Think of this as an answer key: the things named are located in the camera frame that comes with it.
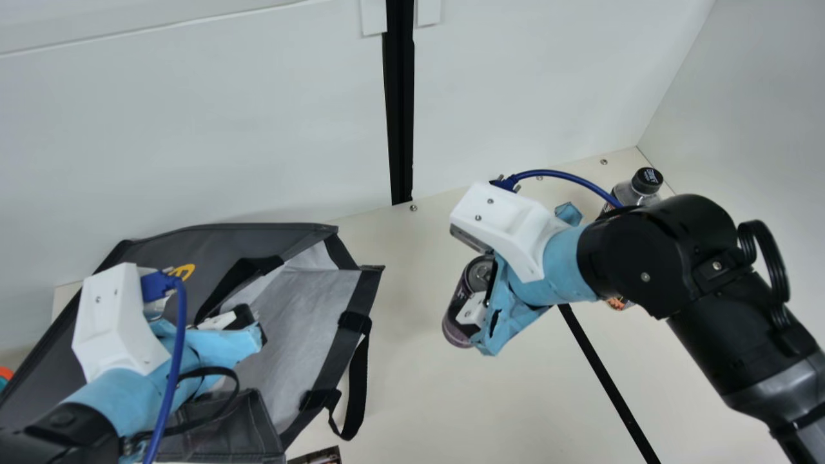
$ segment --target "black cable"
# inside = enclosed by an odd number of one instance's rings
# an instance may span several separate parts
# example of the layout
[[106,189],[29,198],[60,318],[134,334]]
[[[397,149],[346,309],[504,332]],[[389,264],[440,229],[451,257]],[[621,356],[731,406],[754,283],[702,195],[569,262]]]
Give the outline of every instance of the black cable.
[[[226,411],[229,409],[229,406],[238,398],[238,393],[241,390],[241,384],[238,380],[238,374],[235,373],[232,369],[228,367],[200,367],[193,371],[189,371],[185,374],[181,374],[178,377],[178,381],[184,381],[185,379],[197,378],[197,377],[204,377],[204,376],[226,376],[231,378],[235,381],[235,388],[232,391],[232,394],[227,397],[226,401],[210,416],[204,417],[202,419],[193,419],[182,424],[174,425],[172,427],[167,427],[163,430],[164,437],[170,437],[172,435],[179,435],[181,433],[186,433],[195,428],[202,427],[207,425],[211,422],[214,422],[217,419],[221,419]],[[146,438],[152,436],[152,431],[144,431],[138,432],[132,437],[132,442],[138,443]]]
[[578,346],[582,349],[584,357],[586,357],[587,361],[590,363],[593,373],[596,374],[596,377],[598,377],[601,382],[601,387],[605,389],[607,397],[610,398],[610,402],[613,403],[613,407],[619,414],[621,421],[625,424],[627,432],[636,443],[636,447],[639,449],[639,452],[642,453],[644,461],[648,464],[661,464],[659,458],[656,456],[656,452],[653,450],[653,447],[650,446],[650,442],[647,437],[644,436],[642,428],[639,426],[639,423],[636,422],[636,418],[633,417],[633,413],[630,412],[630,407],[628,407],[627,403],[625,403],[625,399],[622,398],[621,393],[619,393],[619,387],[617,387],[613,382],[613,379],[611,378],[610,373],[607,372],[605,365],[601,363],[601,359],[599,358],[598,353],[596,353],[596,349],[593,347],[592,343],[590,343],[590,339],[587,338],[587,334],[584,333],[582,325],[578,323],[576,315],[573,314],[573,309],[570,308],[570,305],[559,305],[559,311],[562,313],[562,317],[564,317],[564,322],[567,322],[570,332],[573,333],[573,337],[578,342]]
[[790,300],[790,283],[785,270],[785,262],[773,234],[767,225],[760,220],[750,220],[739,225],[739,246],[745,254],[748,264],[757,260],[757,244],[768,269],[768,279],[771,281],[771,321],[777,329],[786,329],[791,326],[788,308],[785,303]]

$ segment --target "bag handle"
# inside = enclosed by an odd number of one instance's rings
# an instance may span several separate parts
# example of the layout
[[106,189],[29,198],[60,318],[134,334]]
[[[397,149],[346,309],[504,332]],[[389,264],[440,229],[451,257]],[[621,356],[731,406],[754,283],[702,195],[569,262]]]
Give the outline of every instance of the bag handle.
[[267,258],[241,258],[226,272],[220,279],[218,285],[212,293],[206,297],[204,304],[200,306],[195,314],[195,325],[200,324],[210,315],[210,312],[223,301],[233,290],[249,280],[250,277],[260,273],[267,274],[284,265],[284,260],[280,256],[274,255]]
[[370,351],[370,331],[372,320],[369,316],[344,311],[338,320],[338,326],[364,335],[350,360],[350,399],[346,404],[346,418],[343,429],[339,429],[332,417],[332,412],[341,400],[342,393],[338,389],[308,391],[301,401],[300,410],[311,410],[323,407],[329,411],[329,427],[341,439],[350,441],[357,434],[364,423],[366,409],[367,360]]

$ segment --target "plastic bottle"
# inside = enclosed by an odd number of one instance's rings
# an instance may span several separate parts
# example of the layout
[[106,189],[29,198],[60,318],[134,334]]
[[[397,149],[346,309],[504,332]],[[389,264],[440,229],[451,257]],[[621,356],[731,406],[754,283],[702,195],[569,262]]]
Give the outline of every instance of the plastic bottle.
[[[665,177],[653,168],[641,168],[636,171],[636,174],[627,181],[619,182],[610,191],[612,196],[624,206],[646,206],[652,205],[661,200],[659,197],[659,188],[665,181]],[[601,208],[599,219],[609,211],[615,208],[610,203],[605,203]],[[623,296],[617,296],[607,300],[607,305],[617,311],[623,311],[635,305],[633,301],[629,301]]]

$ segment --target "white bracket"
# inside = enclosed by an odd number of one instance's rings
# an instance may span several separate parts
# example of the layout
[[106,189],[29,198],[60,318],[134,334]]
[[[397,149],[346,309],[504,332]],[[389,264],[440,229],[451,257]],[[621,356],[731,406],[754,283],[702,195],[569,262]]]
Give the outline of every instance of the white bracket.
[[474,293],[461,306],[459,314],[455,317],[455,321],[461,325],[477,325],[484,326],[484,318],[487,316],[487,306],[484,305],[484,297],[486,292],[479,291]]
[[140,276],[149,272],[122,263],[83,279],[72,350],[86,381],[112,368],[147,376],[170,358],[144,316]]
[[502,255],[522,282],[545,278],[545,246],[570,227],[536,200],[486,182],[469,188],[450,223]]
[[365,37],[387,31],[386,0],[361,0],[361,34]]
[[416,0],[416,26],[433,26],[441,22],[441,0]]

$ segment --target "blue connector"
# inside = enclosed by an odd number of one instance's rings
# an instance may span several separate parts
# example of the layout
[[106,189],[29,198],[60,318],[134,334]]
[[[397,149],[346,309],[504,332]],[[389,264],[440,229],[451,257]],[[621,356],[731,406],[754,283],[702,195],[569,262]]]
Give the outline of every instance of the blue connector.
[[515,192],[516,191],[516,184],[518,183],[518,179],[515,176],[510,176],[509,178],[504,178],[504,176],[499,177],[498,179],[490,181],[490,185],[498,188],[503,188],[508,192]]
[[165,298],[170,290],[175,289],[175,282],[180,277],[164,274],[162,271],[152,272],[140,278],[140,290],[144,294],[144,303]]

